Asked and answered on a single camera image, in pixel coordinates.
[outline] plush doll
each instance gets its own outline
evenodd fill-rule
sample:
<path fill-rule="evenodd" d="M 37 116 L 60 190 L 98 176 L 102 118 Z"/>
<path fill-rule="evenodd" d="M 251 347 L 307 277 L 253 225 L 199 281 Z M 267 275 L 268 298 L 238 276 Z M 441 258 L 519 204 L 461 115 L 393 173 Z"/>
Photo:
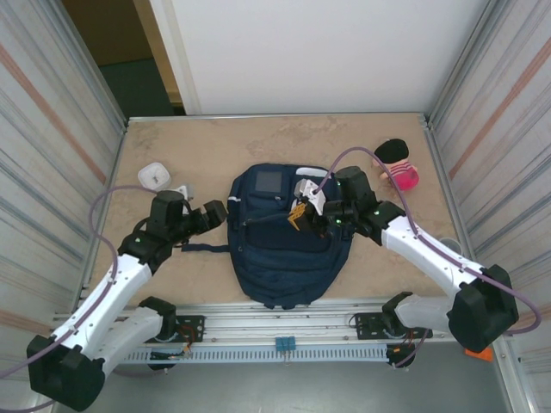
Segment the plush doll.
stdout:
<path fill-rule="evenodd" d="M 409 163 L 410 150 L 402 139 L 389 139 L 375 150 L 375 155 L 387 166 L 402 191 L 419 183 L 417 168 Z M 388 179 L 387 173 L 382 173 L 380 179 Z"/>

